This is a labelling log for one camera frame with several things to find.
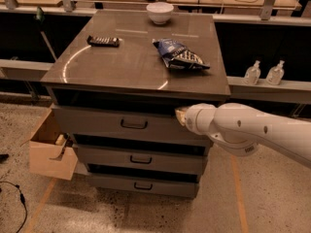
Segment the snack bag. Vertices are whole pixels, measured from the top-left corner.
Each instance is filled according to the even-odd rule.
[[[175,40],[153,40],[153,44],[157,48],[167,68],[186,70],[203,70],[210,68],[198,55]]]

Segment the white bottle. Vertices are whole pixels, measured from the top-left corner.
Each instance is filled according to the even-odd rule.
[[[270,69],[268,75],[265,78],[267,83],[278,85],[281,82],[284,75],[283,65],[284,60],[280,60],[279,64]]]
[[[254,66],[251,66],[247,69],[244,83],[254,85],[258,82],[260,76],[260,68],[259,68],[260,61],[256,60]]]

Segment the floor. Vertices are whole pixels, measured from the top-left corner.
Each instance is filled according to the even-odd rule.
[[[217,146],[195,199],[90,187],[84,176],[72,181],[31,174],[27,139],[50,106],[28,95],[0,93],[0,232],[31,233],[206,233],[297,232],[311,229],[311,169],[260,146],[237,158]]]

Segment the cardboard box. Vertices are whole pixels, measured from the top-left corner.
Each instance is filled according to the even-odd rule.
[[[60,140],[61,136],[62,132],[60,132],[52,110],[49,109],[31,135],[29,142],[30,173],[64,180],[72,179],[78,157],[73,148],[66,147],[66,142]]]

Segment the gray tabletop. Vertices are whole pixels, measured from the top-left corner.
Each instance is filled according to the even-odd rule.
[[[88,35],[118,37],[121,44],[118,48],[90,47]],[[211,68],[168,70],[153,45],[153,39],[161,38],[186,45]],[[98,11],[42,82],[214,100],[230,94],[213,18],[202,14],[173,14],[168,23],[155,25],[146,12]]]

